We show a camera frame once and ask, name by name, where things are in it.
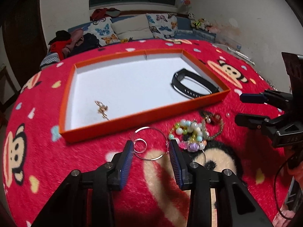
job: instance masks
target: keyring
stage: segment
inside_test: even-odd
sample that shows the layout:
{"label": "keyring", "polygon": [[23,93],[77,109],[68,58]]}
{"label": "keyring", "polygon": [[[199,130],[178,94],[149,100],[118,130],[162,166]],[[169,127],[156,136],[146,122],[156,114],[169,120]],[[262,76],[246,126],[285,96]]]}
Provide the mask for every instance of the keyring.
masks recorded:
{"label": "keyring", "polygon": [[145,150],[147,149],[147,143],[146,143],[145,140],[143,140],[142,138],[137,138],[137,139],[134,141],[134,145],[136,144],[137,141],[142,141],[142,142],[145,143],[145,148],[144,148],[142,151],[138,152],[138,151],[136,151],[136,150],[134,149],[134,152],[135,152],[135,153],[141,154],[141,153],[145,152]]}
{"label": "keyring", "polygon": [[[137,130],[134,132],[134,134],[131,136],[131,140],[134,141],[134,135],[137,134],[139,131],[144,130],[144,129],[153,129],[153,130],[156,130],[156,131],[160,132],[160,133],[165,137],[165,140],[166,140],[166,153],[169,152],[169,141],[168,141],[166,135],[165,135],[161,130],[159,130],[159,129],[157,129],[157,128],[154,128],[154,127],[145,126],[145,127],[141,127],[141,128],[139,128],[139,129],[137,129]],[[137,155],[137,154],[136,154],[136,151],[135,151],[134,154],[135,154],[135,156],[137,156],[138,158],[140,158],[140,159],[142,159],[142,160],[147,160],[147,161],[155,161],[155,160],[158,160],[158,159],[162,158],[163,155],[164,155],[164,154],[161,154],[160,156],[158,156],[158,157],[156,157],[156,158],[153,158],[153,159],[146,159],[146,158],[143,158],[143,157],[140,157],[139,155]]]}

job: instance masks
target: pillow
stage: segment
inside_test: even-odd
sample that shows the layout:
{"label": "pillow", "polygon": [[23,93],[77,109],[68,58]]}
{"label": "pillow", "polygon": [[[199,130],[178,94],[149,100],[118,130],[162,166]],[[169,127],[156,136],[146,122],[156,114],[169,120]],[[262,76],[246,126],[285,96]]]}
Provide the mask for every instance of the pillow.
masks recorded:
{"label": "pillow", "polygon": [[92,22],[90,25],[84,26],[83,34],[91,33],[99,39],[99,44],[105,46],[108,44],[119,43],[118,36],[114,33],[111,27],[111,20],[109,17]]}
{"label": "pillow", "polygon": [[145,14],[120,20],[112,24],[112,28],[120,40],[153,38]]}
{"label": "pillow", "polygon": [[146,17],[154,38],[172,38],[177,34],[178,22],[173,13],[147,13]]}
{"label": "pillow", "polygon": [[134,16],[133,15],[128,15],[128,16],[115,17],[115,18],[111,18],[111,21],[112,21],[112,23],[115,23],[117,21],[128,19],[128,18],[131,18],[131,17],[134,17]]}

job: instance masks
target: stuffed animal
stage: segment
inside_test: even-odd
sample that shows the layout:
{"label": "stuffed animal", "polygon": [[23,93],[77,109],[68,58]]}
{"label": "stuffed animal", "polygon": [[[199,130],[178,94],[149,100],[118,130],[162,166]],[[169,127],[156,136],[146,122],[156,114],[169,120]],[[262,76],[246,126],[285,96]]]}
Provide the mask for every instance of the stuffed animal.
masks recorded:
{"label": "stuffed animal", "polygon": [[194,19],[194,14],[193,13],[189,13],[187,15],[187,17],[190,19],[190,25],[192,28],[195,28],[196,25],[195,25],[195,19]]}

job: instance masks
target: butterfly pillow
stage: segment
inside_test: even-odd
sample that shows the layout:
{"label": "butterfly pillow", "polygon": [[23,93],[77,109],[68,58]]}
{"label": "butterfly pillow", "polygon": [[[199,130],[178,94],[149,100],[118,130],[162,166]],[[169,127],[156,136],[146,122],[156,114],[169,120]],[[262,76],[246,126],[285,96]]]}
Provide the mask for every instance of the butterfly pillow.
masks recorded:
{"label": "butterfly pillow", "polygon": [[177,34],[178,22],[175,13],[148,13],[146,17],[154,38],[168,39]]}

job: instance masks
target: black fitness band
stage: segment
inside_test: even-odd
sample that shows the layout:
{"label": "black fitness band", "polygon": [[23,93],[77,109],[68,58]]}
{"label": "black fitness band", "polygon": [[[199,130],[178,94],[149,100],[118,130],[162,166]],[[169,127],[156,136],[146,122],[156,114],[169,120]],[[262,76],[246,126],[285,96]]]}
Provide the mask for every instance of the black fitness band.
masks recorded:
{"label": "black fitness band", "polygon": [[202,78],[201,76],[197,75],[196,73],[190,72],[190,71],[186,70],[185,68],[183,68],[180,71],[176,72],[174,74],[174,76],[172,77],[172,85],[175,86],[179,91],[181,91],[182,93],[186,94],[189,97],[197,98],[197,97],[206,96],[206,95],[194,92],[193,90],[184,86],[181,83],[181,80],[183,80],[185,76],[190,77],[193,80],[196,80],[197,82],[199,82],[200,84],[205,86],[207,89],[209,89],[209,91],[212,94],[219,92],[219,87],[215,87],[212,83],[210,83],[206,79]]}

